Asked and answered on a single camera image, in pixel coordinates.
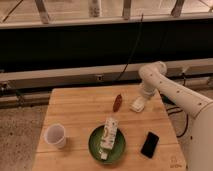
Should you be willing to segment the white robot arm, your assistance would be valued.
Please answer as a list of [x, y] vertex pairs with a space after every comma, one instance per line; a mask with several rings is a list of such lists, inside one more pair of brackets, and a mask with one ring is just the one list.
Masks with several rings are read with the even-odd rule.
[[187, 171], [213, 171], [213, 99], [168, 79], [166, 72], [167, 66], [161, 61], [143, 65], [138, 71], [141, 94], [149, 98], [159, 90], [194, 118]]

